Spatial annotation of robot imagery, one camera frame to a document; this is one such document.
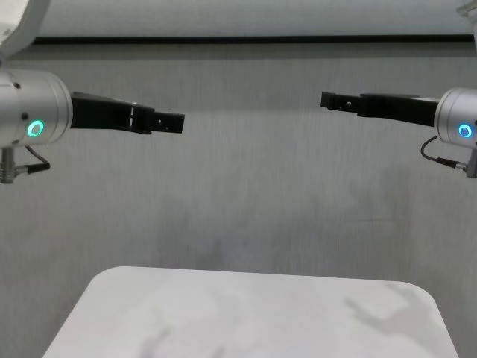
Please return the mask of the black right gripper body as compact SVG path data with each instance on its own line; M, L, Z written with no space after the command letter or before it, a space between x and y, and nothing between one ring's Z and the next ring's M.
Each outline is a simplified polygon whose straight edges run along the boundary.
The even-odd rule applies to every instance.
M357 115L433 127L439 101L410 95L361 94Z

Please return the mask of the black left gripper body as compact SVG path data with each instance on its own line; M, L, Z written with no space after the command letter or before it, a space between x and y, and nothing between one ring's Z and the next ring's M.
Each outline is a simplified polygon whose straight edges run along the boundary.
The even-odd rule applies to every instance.
M71 128L152 134L153 125L148 117L153 108L82 92L73 92L71 98Z

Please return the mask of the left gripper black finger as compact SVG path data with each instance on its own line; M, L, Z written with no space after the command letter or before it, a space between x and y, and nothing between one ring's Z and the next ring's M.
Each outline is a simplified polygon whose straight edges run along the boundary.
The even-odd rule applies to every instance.
M183 114L154 112L151 114L151 131L181 134L184 122Z

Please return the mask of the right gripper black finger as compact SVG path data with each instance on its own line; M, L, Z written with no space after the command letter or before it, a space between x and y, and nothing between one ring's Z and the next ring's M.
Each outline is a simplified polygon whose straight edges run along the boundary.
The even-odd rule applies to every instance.
M321 94L320 106L328 110L358 114L362 108L362 97L323 92Z

